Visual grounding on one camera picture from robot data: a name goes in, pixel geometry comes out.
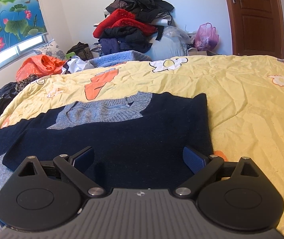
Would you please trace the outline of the red garment on pile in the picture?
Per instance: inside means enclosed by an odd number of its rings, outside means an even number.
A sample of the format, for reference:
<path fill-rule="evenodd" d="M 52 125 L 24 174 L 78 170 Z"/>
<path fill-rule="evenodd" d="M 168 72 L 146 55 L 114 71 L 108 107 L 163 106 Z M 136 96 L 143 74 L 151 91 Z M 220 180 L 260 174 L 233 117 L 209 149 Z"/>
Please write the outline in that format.
<path fill-rule="evenodd" d="M 153 25 L 137 21 L 135 14 L 124 9 L 116 9 L 96 26 L 93 36 L 94 38 L 99 38 L 105 29 L 126 26 L 137 27 L 145 36 L 150 36 L 157 32 L 157 28 Z"/>

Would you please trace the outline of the orange plastic bag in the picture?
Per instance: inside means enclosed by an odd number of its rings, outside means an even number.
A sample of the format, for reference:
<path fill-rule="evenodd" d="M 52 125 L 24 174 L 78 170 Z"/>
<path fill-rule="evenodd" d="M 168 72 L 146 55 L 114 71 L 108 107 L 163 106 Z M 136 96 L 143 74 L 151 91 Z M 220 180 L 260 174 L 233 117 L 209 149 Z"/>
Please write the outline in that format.
<path fill-rule="evenodd" d="M 62 67 L 65 63 L 65 60 L 43 54 L 29 57 L 17 70 L 15 80 L 19 82 L 32 74 L 37 75 L 38 77 L 61 74 Z"/>

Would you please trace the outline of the light blue towel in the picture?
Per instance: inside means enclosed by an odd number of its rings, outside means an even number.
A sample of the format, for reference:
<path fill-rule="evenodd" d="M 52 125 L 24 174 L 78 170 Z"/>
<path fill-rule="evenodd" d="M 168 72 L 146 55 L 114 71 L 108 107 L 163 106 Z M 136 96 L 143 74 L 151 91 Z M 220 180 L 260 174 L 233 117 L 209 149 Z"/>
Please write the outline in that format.
<path fill-rule="evenodd" d="M 152 59 L 149 56 L 143 53 L 130 50 L 93 58 L 89 60 L 89 63 L 92 64 L 95 68 L 106 68 L 129 61 L 143 62 L 151 60 Z"/>

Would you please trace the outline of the navy garments in pile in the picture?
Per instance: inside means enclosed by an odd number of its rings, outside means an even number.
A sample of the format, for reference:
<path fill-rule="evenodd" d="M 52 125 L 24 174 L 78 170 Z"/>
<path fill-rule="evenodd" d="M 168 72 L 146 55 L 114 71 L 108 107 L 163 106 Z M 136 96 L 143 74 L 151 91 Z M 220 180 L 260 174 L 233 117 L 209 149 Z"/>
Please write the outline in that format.
<path fill-rule="evenodd" d="M 104 29 L 99 36 L 99 43 L 105 55 L 131 50 L 146 53 L 152 47 L 143 32 L 132 26 Z"/>

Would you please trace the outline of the black clothes on pile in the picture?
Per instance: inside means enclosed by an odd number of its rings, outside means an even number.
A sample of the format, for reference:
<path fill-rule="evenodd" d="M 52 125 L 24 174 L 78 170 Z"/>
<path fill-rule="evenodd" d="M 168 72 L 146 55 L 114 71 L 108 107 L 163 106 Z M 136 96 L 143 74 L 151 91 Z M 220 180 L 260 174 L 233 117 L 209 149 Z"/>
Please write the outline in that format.
<path fill-rule="evenodd" d="M 154 20 L 167 20 L 170 25 L 172 22 L 171 12 L 175 7 L 163 0 L 114 0 L 105 8 L 105 15 L 111 14 L 117 9 L 124 9 L 135 14 L 137 20 L 145 23 L 152 23 Z"/>

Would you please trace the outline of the brown wooden door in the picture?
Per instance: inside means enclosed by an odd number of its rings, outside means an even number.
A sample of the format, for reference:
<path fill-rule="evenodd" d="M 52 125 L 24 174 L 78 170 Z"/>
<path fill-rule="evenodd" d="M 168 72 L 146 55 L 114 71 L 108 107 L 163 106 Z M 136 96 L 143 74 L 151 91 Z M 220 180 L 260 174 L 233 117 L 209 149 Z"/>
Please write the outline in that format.
<path fill-rule="evenodd" d="M 232 53 L 284 59 L 284 0 L 226 0 Z"/>

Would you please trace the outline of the dark clothes beside bed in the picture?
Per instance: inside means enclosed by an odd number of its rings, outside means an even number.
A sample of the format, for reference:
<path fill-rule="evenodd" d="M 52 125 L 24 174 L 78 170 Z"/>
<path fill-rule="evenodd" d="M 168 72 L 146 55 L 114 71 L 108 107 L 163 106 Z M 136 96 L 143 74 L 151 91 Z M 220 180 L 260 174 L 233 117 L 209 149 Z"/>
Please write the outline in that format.
<path fill-rule="evenodd" d="M 10 82 L 0 88 L 0 115 L 4 112 L 10 102 L 21 92 L 29 83 L 37 80 L 39 77 L 35 74 L 19 82 Z"/>

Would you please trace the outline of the grey navy knit sweater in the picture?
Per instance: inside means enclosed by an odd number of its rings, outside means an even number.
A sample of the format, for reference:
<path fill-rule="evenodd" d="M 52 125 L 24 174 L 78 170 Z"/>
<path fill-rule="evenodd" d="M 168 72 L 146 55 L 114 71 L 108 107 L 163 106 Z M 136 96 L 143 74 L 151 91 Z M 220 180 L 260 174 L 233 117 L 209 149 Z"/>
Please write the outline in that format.
<path fill-rule="evenodd" d="M 94 149 L 94 162 L 85 174 L 105 189 L 174 189 L 193 174 L 182 158 L 184 147 L 213 152 L 206 95 L 138 92 L 76 101 L 2 128 L 0 189 L 29 155 L 49 161 L 87 146 Z"/>

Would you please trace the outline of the yellow floral bed quilt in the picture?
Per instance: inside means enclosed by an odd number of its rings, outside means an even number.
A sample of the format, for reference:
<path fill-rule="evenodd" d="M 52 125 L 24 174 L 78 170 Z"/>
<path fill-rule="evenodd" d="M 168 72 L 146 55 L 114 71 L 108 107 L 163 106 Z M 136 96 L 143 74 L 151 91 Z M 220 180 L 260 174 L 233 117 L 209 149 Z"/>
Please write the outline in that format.
<path fill-rule="evenodd" d="M 75 101 L 139 91 L 205 93 L 214 152 L 230 161 L 253 158 L 284 197 L 284 60 L 271 56 L 189 56 L 43 77 L 7 106 L 0 128 Z M 284 234 L 284 214 L 278 228 Z"/>

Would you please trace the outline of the white crumpled cloth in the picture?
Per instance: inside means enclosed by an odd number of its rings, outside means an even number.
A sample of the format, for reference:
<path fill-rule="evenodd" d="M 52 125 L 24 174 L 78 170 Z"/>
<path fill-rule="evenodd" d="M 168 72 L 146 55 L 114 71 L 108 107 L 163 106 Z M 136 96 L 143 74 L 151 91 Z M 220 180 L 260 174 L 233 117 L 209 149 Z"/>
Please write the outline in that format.
<path fill-rule="evenodd" d="M 61 74 L 76 73 L 93 68 L 94 66 L 89 61 L 83 61 L 80 57 L 73 56 L 63 65 Z"/>

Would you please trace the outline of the pink plastic bag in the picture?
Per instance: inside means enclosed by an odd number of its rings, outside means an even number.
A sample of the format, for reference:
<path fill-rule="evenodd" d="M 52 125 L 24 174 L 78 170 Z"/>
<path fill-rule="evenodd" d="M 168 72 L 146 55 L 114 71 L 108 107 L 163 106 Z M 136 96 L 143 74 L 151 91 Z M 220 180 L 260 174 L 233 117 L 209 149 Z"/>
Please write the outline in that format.
<path fill-rule="evenodd" d="M 219 42 L 219 35 L 211 23 L 200 25 L 194 38 L 194 46 L 198 51 L 212 51 Z"/>

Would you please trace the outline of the clear plastic bag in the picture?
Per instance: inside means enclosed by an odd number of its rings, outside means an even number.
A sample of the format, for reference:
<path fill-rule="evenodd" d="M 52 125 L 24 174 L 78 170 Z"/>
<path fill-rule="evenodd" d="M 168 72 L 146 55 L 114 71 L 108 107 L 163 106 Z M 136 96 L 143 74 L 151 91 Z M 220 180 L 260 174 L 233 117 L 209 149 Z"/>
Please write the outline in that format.
<path fill-rule="evenodd" d="M 187 45 L 178 37 L 170 37 L 162 35 L 161 40 L 156 40 L 157 34 L 149 36 L 149 43 L 152 44 L 149 51 L 145 55 L 149 56 L 152 61 L 161 61 L 173 57 L 188 56 Z"/>

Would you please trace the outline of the floral pillow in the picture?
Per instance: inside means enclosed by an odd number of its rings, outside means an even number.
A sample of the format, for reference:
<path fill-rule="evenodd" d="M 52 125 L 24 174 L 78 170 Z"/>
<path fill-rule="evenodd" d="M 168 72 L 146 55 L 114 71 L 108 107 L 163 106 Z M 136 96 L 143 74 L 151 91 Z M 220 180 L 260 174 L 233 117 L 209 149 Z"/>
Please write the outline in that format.
<path fill-rule="evenodd" d="M 47 44 L 34 49 L 33 51 L 36 53 L 36 55 L 47 55 L 55 57 L 61 61 L 66 60 L 65 53 L 62 51 L 62 49 L 54 39 L 48 42 Z"/>

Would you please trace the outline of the window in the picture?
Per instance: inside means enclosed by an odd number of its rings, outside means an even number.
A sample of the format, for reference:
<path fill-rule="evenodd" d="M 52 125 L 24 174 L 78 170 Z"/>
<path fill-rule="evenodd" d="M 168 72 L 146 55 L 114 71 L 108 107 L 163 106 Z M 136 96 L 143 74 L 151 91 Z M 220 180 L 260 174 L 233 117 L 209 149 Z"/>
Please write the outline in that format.
<path fill-rule="evenodd" d="M 12 46 L 0 52 L 0 70 L 8 67 L 17 60 L 33 53 L 35 48 L 47 43 L 46 33 L 34 36 L 28 40 L 22 41 L 19 44 Z"/>

